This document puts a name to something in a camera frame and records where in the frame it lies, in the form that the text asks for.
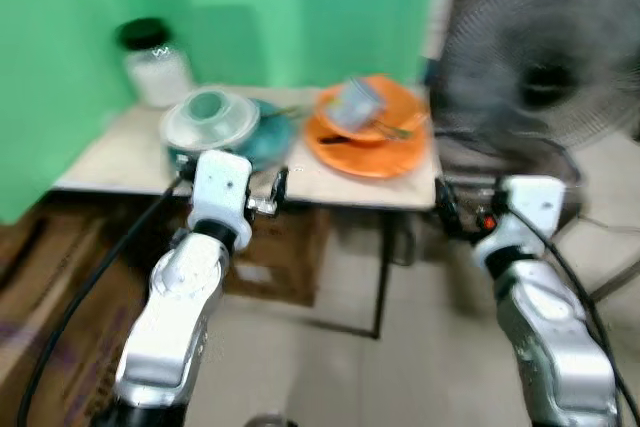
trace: black jar lid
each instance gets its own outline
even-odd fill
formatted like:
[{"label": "black jar lid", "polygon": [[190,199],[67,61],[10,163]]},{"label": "black jar lid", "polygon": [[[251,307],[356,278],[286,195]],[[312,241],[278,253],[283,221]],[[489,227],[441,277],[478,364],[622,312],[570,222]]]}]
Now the black jar lid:
[{"label": "black jar lid", "polygon": [[160,19],[132,20],[118,29],[118,42],[127,50],[147,50],[166,44],[171,32]]}]

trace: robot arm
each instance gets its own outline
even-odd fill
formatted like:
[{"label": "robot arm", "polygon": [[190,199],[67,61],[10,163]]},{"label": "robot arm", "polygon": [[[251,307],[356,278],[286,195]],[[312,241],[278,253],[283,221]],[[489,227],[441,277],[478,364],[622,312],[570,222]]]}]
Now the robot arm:
[{"label": "robot arm", "polygon": [[286,169],[269,199],[249,196],[250,174],[244,158],[220,151],[200,156],[191,232],[154,267],[147,305],[118,365],[115,400],[93,427],[183,425],[230,257],[248,245],[255,213],[275,215],[284,199]]},{"label": "robot arm", "polygon": [[498,190],[497,227],[475,245],[473,259],[494,279],[498,323],[513,345],[529,417],[538,426],[614,426],[613,369],[587,330],[584,309],[541,259],[544,245],[504,208],[551,236],[564,185],[522,176],[506,179]]}]

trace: cardboard box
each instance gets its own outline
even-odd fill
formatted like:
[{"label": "cardboard box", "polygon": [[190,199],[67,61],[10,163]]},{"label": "cardboard box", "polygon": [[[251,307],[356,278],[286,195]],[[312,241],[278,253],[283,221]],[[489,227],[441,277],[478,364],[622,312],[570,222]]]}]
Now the cardboard box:
[{"label": "cardboard box", "polygon": [[324,209],[256,218],[249,247],[233,258],[225,292],[312,306],[329,228]]},{"label": "cardboard box", "polygon": [[[95,211],[83,215],[54,210],[46,214],[53,228],[32,246],[0,291],[3,426],[15,425],[38,354],[111,245],[103,235],[107,219]],[[72,317],[47,365],[31,404],[29,427],[89,425],[110,398],[115,369],[146,290],[144,275],[122,260],[105,272]]]}]

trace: green wall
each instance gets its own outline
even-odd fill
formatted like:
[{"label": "green wall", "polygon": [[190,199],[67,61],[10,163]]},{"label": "green wall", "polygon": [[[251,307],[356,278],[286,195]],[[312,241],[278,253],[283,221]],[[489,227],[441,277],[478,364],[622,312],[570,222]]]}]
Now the green wall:
[{"label": "green wall", "polygon": [[329,85],[415,78],[428,0],[0,0],[0,220],[49,189],[134,98],[113,44],[168,19],[200,82]]}]

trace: black cable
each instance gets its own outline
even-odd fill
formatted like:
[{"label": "black cable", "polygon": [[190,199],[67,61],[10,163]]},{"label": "black cable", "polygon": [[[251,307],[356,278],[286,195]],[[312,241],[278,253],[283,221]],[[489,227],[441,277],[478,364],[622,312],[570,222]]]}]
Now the black cable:
[{"label": "black cable", "polygon": [[[598,313],[598,309],[596,308],[595,302],[593,302],[593,300],[587,293],[586,289],[580,282],[580,279],[578,279],[578,276],[573,271],[573,269],[571,268],[569,263],[566,261],[566,259],[562,256],[562,254],[560,253],[556,245],[551,240],[549,240],[549,238],[547,238],[546,235],[540,232],[540,230],[535,225],[533,225],[533,223],[524,214],[522,214],[521,212],[512,208],[509,205],[507,205],[507,208],[509,212],[511,212],[515,217],[517,217],[518,220],[520,220],[520,222],[522,222],[536,237],[538,237],[538,239],[540,239],[540,241],[549,250],[549,252],[551,252],[553,256],[556,258],[556,260],[558,261],[558,264],[560,264],[560,267],[562,267],[562,270],[564,270],[564,272],[567,274],[567,277],[569,277],[569,280],[574,285],[576,294],[578,295],[578,299],[584,306],[584,309],[589,313],[589,316],[591,317],[591,320],[594,323],[596,333],[600,338],[600,342],[599,342],[600,347],[602,347],[602,350],[604,350],[605,354],[609,358],[609,362],[611,363],[611,368],[613,369],[613,374],[615,377],[616,388],[620,391],[625,401],[629,405],[629,409],[631,410],[631,415],[633,416],[633,419],[636,425],[640,427],[640,414],[638,413],[638,404],[633,398],[631,391],[629,390],[629,388],[627,387],[627,384],[622,378],[622,374],[620,374],[620,371],[616,366],[614,355],[613,355],[613,349],[611,348],[611,343],[609,342],[609,336],[607,335],[607,331],[604,327],[604,323],[602,322],[602,318]],[[618,411],[617,421],[618,421],[618,425],[621,426],[622,412],[621,412],[621,408],[617,398],[616,398],[616,406]]]},{"label": "black cable", "polygon": [[80,306],[80,303],[84,300],[84,298],[91,292],[91,289],[96,285],[102,274],[109,268],[109,266],[113,263],[113,261],[118,257],[120,252],[127,246],[127,244],[133,239],[138,231],[142,228],[142,226],[149,220],[149,218],[158,210],[158,208],[169,198],[173,193],[173,190],[178,186],[180,182],[182,182],[182,176],[177,177],[171,185],[164,191],[162,196],[157,199],[151,206],[144,211],[144,213],[136,220],[136,222],[131,226],[131,228],[124,234],[120,240],[114,245],[107,255],[104,256],[100,265],[95,270],[95,272],[89,277],[85,283],[80,287],[80,290],[76,293],[75,297],[71,300],[69,305],[64,311],[62,315],[62,319],[58,323],[55,330],[49,336],[45,347],[40,352],[38,357],[38,361],[36,362],[36,366],[33,369],[31,374],[31,378],[29,379],[29,383],[27,384],[27,388],[22,395],[22,400],[20,401],[20,408],[18,410],[18,427],[27,427],[27,419],[29,417],[29,408],[31,407],[31,401],[33,396],[38,388],[38,383],[42,377],[44,369],[47,365],[53,350],[60,340],[64,329],[67,327],[67,324],[71,320],[71,317],[75,313],[75,311]]},{"label": "black cable", "polygon": [[578,215],[578,220],[582,220],[589,224],[595,225],[596,227],[600,227],[601,229],[610,230],[611,232],[616,232],[619,234],[640,234],[640,227],[633,227],[630,225],[609,225],[582,214]]}]

